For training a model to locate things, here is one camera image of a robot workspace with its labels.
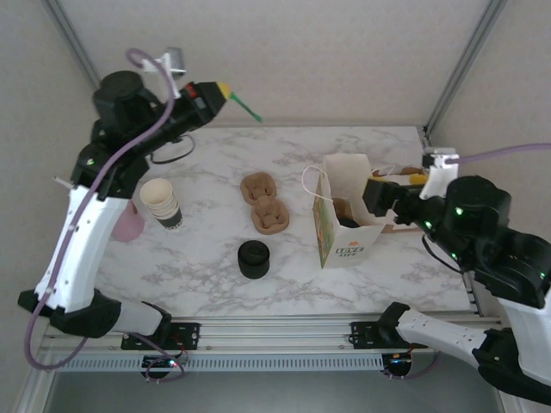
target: black round container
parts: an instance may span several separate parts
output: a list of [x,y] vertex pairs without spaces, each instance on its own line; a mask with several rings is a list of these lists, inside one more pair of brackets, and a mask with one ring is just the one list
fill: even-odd
[[251,280],[258,280],[268,273],[269,250],[265,243],[247,241],[239,247],[238,264],[241,273]]

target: black and white paper cup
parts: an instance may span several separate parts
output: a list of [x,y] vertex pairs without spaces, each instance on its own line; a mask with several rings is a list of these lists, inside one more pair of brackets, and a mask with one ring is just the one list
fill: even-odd
[[153,217],[167,230],[182,223],[182,210],[172,185],[166,179],[156,178],[146,182],[139,197]]

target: white wall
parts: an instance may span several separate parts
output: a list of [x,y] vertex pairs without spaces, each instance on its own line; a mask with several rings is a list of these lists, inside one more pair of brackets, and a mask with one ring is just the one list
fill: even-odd
[[[268,125],[422,125],[488,0],[61,0],[102,76],[184,50]],[[253,124],[228,105],[217,124]]]
[[[463,155],[551,142],[551,2],[510,0],[436,130]],[[511,227],[551,241],[551,151],[460,168],[511,193]]]
[[0,2],[0,38],[0,411],[9,411],[29,371],[29,315],[17,297],[36,285],[53,252],[67,198],[52,176],[69,176],[94,114],[40,2]]

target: black wire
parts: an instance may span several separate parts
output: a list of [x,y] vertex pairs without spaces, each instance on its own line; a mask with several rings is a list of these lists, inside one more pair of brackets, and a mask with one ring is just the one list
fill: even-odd
[[423,246],[424,248],[427,250],[427,252],[429,253],[429,255],[431,257],[433,257],[435,260],[437,260],[438,262],[440,262],[442,265],[444,265],[445,267],[451,269],[452,271],[458,273],[458,274],[463,274],[463,272],[460,270],[460,269],[457,269],[457,268],[453,268],[451,265],[449,265],[447,262],[445,262],[442,258],[440,258],[439,256],[437,256],[431,249],[430,249],[430,246],[429,246],[429,243],[427,243],[427,240],[426,240],[426,234],[423,234],[423,237],[421,238],[421,242],[423,243]]
[[180,159],[184,159],[188,155],[191,155],[191,152],[193,152],[195,150],[195,139],[194,139],[193,136],[188,135],[188,134],[183,135],[183,138],[185,138],[185,137],[188,137],[189,140],[191,140],[192,146],[191,146],[191,149],[189,151],[187,151],[183,155],[180,155],[179,157],[173,157],[172,159],[165,159],[164,161],[156,161],[153,158],[153,154],[155,153],[155,152],[153,152],[151,154],[151,156],[149,157],[150,160],[152,161],[152,163],[155,163],[156,165],[166,165],[167,163],[173,163],[175,161],[179,161]]

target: white marble surface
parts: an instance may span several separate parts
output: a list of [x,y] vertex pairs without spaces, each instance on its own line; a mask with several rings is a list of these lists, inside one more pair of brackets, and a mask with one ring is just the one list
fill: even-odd
[[[319,266],[313,198],[300,185],[304,167],[336,152],[367,153],[372,165],[419,166],[414,127],[202,129],[194,136],[190,157],[153,165],[143,180],[172,182],[183,225],[165,230],[137,200],[145,230],[131,243],[109,241],[96,282],[104,293],[147,300],[174,316],[381,312],[396,299],[421,311],[469,308],[461,277],[428,256],[420,233],[381,235],[355,268]],[[259,170],[275,178],[291,215],[289,228],[272,236],[255,231],[238,187]],[[261,280],[238,270],[237,250],[248,239],[270,249]]]

